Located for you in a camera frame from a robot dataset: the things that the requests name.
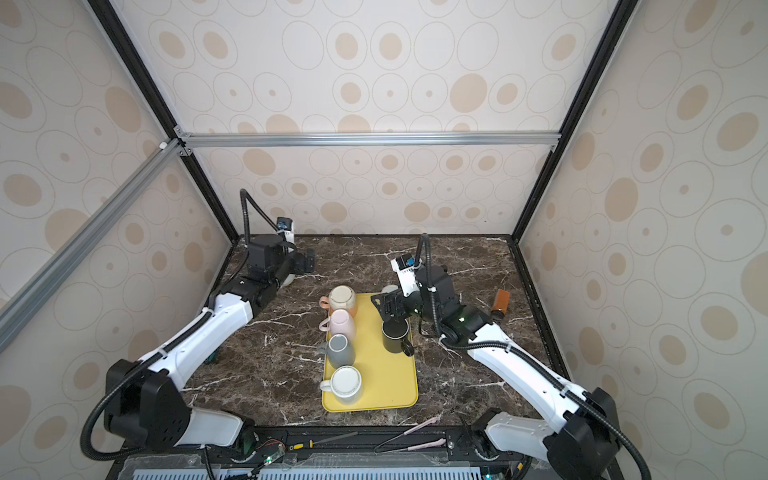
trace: beige and orange mug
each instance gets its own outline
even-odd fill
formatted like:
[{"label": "beige and orange mug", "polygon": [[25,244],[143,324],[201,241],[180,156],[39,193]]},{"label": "beige and orange mug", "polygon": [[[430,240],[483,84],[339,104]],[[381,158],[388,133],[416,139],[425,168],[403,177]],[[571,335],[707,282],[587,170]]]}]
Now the beige and orange mug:
[{"label": "beige and orange mug", "polygon": [[328,296],[320,297],[320,306],[329,310],[330,316],[335,310],[346,310],[351,316],[357,314],[357,293],[352,287],[339,285]]}]

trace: wall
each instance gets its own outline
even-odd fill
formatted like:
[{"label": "wall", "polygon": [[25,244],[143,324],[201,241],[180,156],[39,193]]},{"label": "wall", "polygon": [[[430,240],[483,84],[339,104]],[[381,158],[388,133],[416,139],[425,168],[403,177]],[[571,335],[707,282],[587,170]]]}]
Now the wall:
[{"label": "wall", "polygon": [[768,468],[767,28],[765,2],[646,2],[522,241],[655,479]]},{"label": "wall", "polygon": [[187,131],[557,130],[614,2],[113,2]]},{"label": "wall", "polygon": [[[235,226],[240,188],[299,233],[511,232],[546,145],[197,149]],[[251,211],[252,232],[270,230]]]},{"label": "wall", "polygon": [[0,8],[0,307],[164,135],[73,0]]},{"label": "wall", "polygon": [[[229,250],[172,161],[0,353],[0,478],[101,480],[110,462],[80,452],[104,375],[173,336],[199,312]],[[101,451],[122,439],[98,423]]]}]

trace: screwdriver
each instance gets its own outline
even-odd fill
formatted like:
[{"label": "screwdriver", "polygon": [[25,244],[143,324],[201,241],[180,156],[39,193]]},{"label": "screwdriver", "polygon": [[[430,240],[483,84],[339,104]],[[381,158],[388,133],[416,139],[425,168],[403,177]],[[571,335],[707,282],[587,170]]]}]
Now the screwdriver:
[{"label": "screwdriver", "polygon": [[[338,436],[335,436],[335,437],[330,437],[329,439],[318,440],[317,442],[313,442],[312,440],[310,440],[309,447],[313,448],[315,445],[318,445],[320,443],[332,442],[334,440],[347,439],[347,438],[353,437],[355,435],[357,435],[357,432],[345,433],[344,435],[338,435]],[[291,450],[298,450],[298,449],[303,449],[303,448],[304,448],[304,444],[303,443],[297,443],[295,445],[291,445],[291,447],[290,447]]]}]

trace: yellow tray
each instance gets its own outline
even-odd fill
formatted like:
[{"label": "yellow tray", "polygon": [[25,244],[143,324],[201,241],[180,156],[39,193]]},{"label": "yellow tray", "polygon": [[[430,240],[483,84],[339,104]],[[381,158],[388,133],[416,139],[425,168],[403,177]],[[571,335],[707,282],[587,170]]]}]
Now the yellow tray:
[{"label": "yellow tray", "polygon": [[[331,392],[323,392],[323,408],[329,412],[397,409],[410,407],[419,399],[414,357],[390,353],[382,342],[382,318],[371,302],[375,293],[357,295],[355,365],[362,376],[362,396],[354,405],[343,405]],[[336,371],[326,358],[323,379]]]}]

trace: gray mug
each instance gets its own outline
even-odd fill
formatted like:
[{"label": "gray mug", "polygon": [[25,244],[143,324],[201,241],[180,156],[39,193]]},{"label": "gray mug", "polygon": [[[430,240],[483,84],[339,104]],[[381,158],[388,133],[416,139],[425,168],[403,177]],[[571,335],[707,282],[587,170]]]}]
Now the gray mug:
[{"label": "gray mug", "polygon": [[352,343],[341,333],[317,347],[317,352],[328,357],[333,368],[352,365],[355,362],[355,349]]}]

